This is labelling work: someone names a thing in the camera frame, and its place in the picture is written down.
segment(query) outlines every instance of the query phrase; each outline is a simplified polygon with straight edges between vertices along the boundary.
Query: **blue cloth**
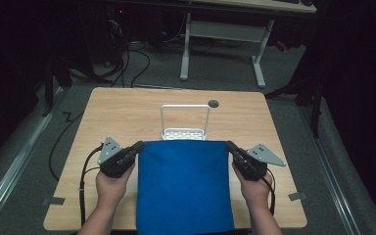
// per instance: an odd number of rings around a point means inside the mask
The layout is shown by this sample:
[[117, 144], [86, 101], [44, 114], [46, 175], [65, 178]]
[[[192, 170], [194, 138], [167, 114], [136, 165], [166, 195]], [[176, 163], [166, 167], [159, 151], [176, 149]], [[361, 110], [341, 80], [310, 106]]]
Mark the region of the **blue cloth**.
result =
[[138, 158], [138, 234], [234, 229], [225, 142], [145, 142]]

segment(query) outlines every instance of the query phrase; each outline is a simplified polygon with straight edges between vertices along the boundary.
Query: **gray carpet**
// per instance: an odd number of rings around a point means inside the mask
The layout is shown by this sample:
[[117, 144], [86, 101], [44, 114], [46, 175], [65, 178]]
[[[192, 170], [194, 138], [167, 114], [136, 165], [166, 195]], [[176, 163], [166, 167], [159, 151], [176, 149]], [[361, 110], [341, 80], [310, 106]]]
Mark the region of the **gray carpet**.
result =
[[[132, 48], [136, 49], [138, 46], [140, 45], [132, 45]], [[201, 44], [198, 48], [193, 49], [208, 50], [208, 46]], [[268, 47], [261, 62], [267, 87], [261, 90], [257, 88], [253, 69], [248, 64], [250, 56], [248, 54], [253, 51], [255, 46], [246, 44], [233, 50], [230, 47], [219, 45], [212, 47], [207, 52], [193, 51], [190, 78], [184, 82], [178, 79], [181, 48], [166, 47], [158, 50], [146, 47], [141, 52], [149, 56], [151, 64], [137, 78], [135, 86], [155, 85], [267, 93], [287, 84], [305, 50], [305, 48], [299, 48], [282, 53], [276, 48]], [[143, 55], [135, 52], [130, 53], [129, 67], [124, 76], [126, 87], [129, 86], [130, 80], [145, 68], [146, 63], [147, 59]], [[99, 67], [96, 69], [99, 72], [105, 70]], [[70, 124], [66, 121], [67, 115], [64, 112], [70, 113], [70, 118], [77, 117], [84, 111], [90, 92], [96, 86], [100, 86], [100, 84], [90, 80], [75, 80], [74, 86], [53, 112], [53, 117], [36, 144], [23, 175], [0, 211], [0, 234], [71, 233], [71, 231], [46, 231], [42, 226], [48, 210], [48, 205], [44, 205], [43, 201], [52, 197], [57, 186], [57, 181], [49, 171], [48, 162], [54, 143], [66, 126]], [[311, 135], [306, 130], [306, 123], [298, 108], [288, 96], [269, 100], [268, 105], [298, 191], [307, 195], [307, 198], [303, 200], [308, 221], [307, 226], [302, 229], [284, 229], [284, 233], [347, 234], [326, 184], [317, 152], [311, 141]], [[331, 164], [337, 169], [337, 174], [342, 179], [346, 188], [345, 193], [351, 198], [350, 203], [355, 208], [354, 213], [361, 223], [359, 226], [361, 233], [376, 234], [376, 211], [369, 201], [362, 183], [357, 178], [356, 171], [351, 168], [351, 162], [342, 147], [339, 135], [336, 131], [334, 132], [333, 122], [330, 120], [327, 108], [323, 107], [323, 109], [326, 111], [321, 117], [320, 140], [325, 145], [324, 148], [328, 150]], [[52, 167], [57, 175], [60, 175], [63, 170], [78, 125], [79, 120], [70, 126], [54, 149]], [[2, 163], [2, 165], [8, 165], [9, 162], [10, 160], [7, 160], [7, 163]], [[5, 167], [1, 169], [0, 175], [3, 175], [4, 172]]]

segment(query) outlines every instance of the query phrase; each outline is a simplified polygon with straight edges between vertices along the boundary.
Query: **person's right hand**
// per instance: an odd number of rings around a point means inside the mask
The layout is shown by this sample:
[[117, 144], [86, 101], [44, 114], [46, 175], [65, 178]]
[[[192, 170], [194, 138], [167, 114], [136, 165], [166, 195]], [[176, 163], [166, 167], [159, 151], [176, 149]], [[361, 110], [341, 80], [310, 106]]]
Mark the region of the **person's right hand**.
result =
[[[262, 181], [249, 181], [246, 180], [239, 169], [232, 164], [234, 172], [236, 172], [237, 177], [241, 183], [241, 192], [243, 197], [246, 199], [247, 206], [249, 208], [259, 208], [268, 209], [268, 194], [270, 192], [269, 187]], [[269, 174], [264, 177], [267, 182], [272, 183], [272, 178]]]

